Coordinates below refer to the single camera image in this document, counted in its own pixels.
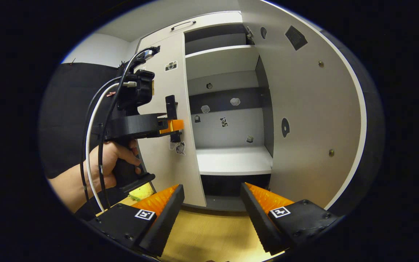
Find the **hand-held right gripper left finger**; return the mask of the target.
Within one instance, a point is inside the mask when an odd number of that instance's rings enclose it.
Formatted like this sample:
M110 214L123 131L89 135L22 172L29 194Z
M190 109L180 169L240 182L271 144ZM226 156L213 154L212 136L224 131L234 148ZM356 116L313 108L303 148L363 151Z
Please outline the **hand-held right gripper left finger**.
M184 201L176 184L131 206L118 203L88 222L114 244L150 257L161 257Z

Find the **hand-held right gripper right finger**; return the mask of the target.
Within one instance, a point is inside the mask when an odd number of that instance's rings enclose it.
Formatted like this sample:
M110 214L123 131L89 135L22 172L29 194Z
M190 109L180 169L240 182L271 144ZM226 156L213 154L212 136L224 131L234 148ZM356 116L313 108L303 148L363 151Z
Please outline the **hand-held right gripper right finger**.
M246 182L240 196L264 251L271 255L310 245L341 220L310 200L294 202Z

